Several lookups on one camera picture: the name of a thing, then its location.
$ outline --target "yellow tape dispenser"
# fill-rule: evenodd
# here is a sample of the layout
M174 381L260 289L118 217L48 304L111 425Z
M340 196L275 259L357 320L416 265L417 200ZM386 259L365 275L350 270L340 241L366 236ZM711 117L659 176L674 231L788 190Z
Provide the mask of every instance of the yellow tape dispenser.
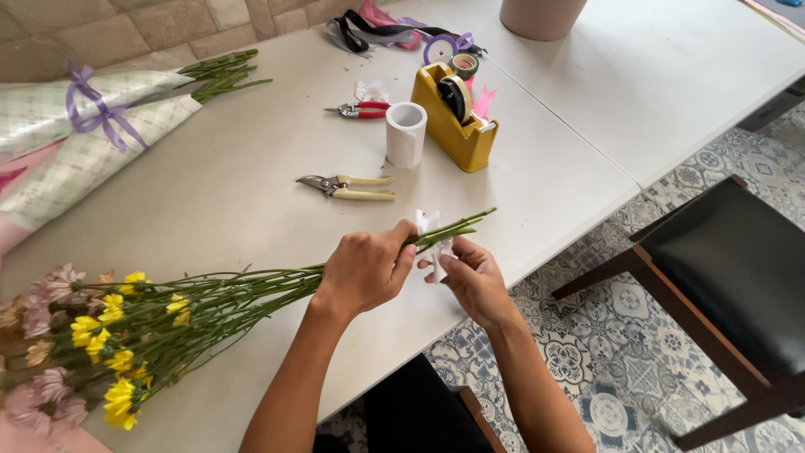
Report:
M489 165L489 152L500 123L494 119L484 125L472 112L467 86L449 66L434 63L420 69L411 102L425 109L427 133L462 170L471 173Z

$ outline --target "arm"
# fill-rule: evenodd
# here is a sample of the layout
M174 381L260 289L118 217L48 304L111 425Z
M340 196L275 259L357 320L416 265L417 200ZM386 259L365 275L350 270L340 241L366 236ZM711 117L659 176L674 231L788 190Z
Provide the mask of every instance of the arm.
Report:
M416 246L400 247L416 233L416 226L403 220L392 231L344 236L324 266L321 285L283 364L254 411L241 453L313 448L321 388L338 340L360 313L397 296L416 254Z
M458 259L441 256L446 283L469 316L489 336L514 421L529 451L594 453L573 404L556 384L531 338L525 319L506 292L492 255L462 236L453 238ZM430 263L420 261L419 268ZM425 277L433 282L433 274Z

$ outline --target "black pants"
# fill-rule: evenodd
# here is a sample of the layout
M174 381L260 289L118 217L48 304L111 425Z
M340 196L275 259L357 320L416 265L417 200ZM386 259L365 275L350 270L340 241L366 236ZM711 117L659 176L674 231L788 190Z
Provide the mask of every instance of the black pants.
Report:
M464 404L417 355L364 395L370 453L493 453ZM316 436L313 453L347 452L337 438Z

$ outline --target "flower pot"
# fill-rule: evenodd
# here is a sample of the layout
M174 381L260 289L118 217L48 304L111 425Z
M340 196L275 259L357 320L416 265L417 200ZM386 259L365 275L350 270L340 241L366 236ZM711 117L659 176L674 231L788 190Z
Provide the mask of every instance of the flower pot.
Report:
M538 41L570 33L587 0L503 0L501 22L515 35Z

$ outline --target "table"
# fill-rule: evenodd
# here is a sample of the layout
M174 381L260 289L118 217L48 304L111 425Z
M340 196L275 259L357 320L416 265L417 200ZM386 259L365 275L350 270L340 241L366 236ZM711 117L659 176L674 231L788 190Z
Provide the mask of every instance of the table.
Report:
M805 46L738 0L589 0L549 43L506 30L501 0L422 2L643 188L805 74Z
M407 0L391 14L440 24ZM639 192L620 169L492 64L477 89L497 89L500 120L490 165L462 172L430 138L422 164L384 161L383 120L325 112L353 99L356 81L383 79L391 101L411 95L422 53L379 48L366 60L336 48L321 26L262 42L253 79L274 82L221 96L85 200L14 249L0 296L25 291L39 274L72 261L94 276L143 270L169 281L216 270L323 262L341 236L381 231L416 208L447 222L490 206L474 240L492 250L512 285ZM396 177L395 202L325 199L303 175ZM325 419L465 319L443 286L414 270L395 300L362 314L336 349L322 393ZM254 408L282 361L306 302L277 312L211 364L150 399L133 433L111 430L102 410L83 427L116 453L236 451Z

